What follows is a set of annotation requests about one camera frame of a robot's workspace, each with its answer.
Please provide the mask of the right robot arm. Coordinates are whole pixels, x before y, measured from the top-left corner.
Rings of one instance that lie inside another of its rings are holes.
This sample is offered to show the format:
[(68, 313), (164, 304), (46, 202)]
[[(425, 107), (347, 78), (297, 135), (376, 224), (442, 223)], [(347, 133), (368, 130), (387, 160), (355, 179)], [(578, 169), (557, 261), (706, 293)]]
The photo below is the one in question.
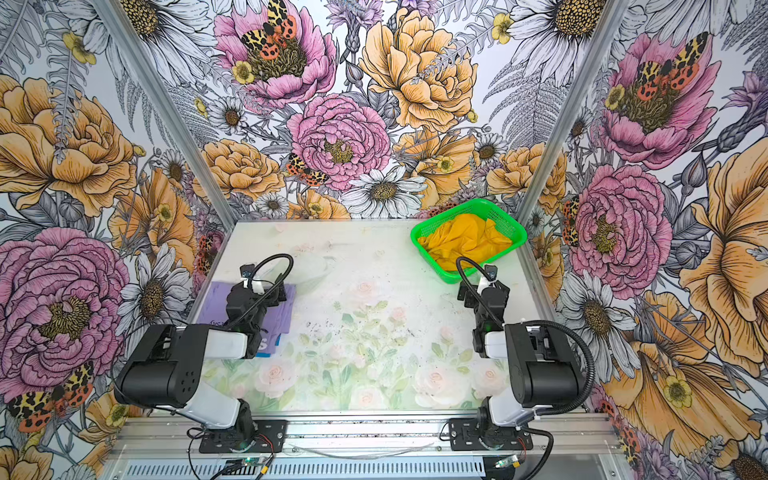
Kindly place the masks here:
[(474, 313), (472, 347), (484, 359), (507, 365), (502, 390), (480, 396), (476, 418), (448, 422), (454, 451), (522, 452), (533, 446), (523, 429), (542, 415), (567, 413), (583, 402), (591, 383), (571, 349), (575, 333), (554, 322), (500, 322), (509, 288), (499, 282), (463, 282), (457, 299)]

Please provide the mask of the yellow t shirt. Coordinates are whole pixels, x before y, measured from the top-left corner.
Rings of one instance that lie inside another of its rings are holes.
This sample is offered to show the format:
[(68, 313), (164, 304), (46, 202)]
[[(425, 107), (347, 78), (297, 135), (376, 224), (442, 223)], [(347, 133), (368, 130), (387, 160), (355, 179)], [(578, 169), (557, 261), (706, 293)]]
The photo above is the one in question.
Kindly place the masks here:
[(496, 228), (492, 219), (465, 213), (418, 239), (419, 245), (444, 271), (455, 272), (459, 257), (481, 263), (503, 252), (513, 242)]

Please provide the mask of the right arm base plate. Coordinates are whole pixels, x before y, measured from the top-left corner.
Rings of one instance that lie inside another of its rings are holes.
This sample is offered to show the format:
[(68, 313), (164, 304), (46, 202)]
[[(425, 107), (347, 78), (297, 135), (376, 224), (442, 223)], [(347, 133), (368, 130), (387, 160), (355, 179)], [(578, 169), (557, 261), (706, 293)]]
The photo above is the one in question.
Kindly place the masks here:
[(469, 418), (451, 418), (447, 422), (448, 442), (453, 451), (520, 451), (533, 447), (531, 436), (514, 427), (491, 424), (481, 429)]

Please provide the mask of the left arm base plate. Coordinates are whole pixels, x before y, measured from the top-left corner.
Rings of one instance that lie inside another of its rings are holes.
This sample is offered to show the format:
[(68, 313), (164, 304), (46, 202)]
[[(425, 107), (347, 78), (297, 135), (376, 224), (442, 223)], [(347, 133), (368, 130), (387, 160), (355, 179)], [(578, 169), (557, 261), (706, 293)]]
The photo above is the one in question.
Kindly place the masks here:
[(280, 453), (286, 439), (286, 420), (255, 420), (245, 432), (232, 427), (207, 432), (198, 451), (201, 454)]

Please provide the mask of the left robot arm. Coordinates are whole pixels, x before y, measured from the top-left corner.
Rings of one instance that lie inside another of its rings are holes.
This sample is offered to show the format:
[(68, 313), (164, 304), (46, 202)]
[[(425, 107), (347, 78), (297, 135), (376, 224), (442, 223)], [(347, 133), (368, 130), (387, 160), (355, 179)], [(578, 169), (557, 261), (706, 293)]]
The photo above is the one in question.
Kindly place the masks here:
[(265, 318), (288, 303), (291, 290), (280, 282), (258, 293), (244, 281), (230, 290), (221, 325), (149, 327), (114, 381), (116, 399), (198, 423), (207, 435), (206, 453), (267, 448), (248, 402), (216, 390), (202, 379), (202, 370), (208, 360), (255, 358), (271, 332)]

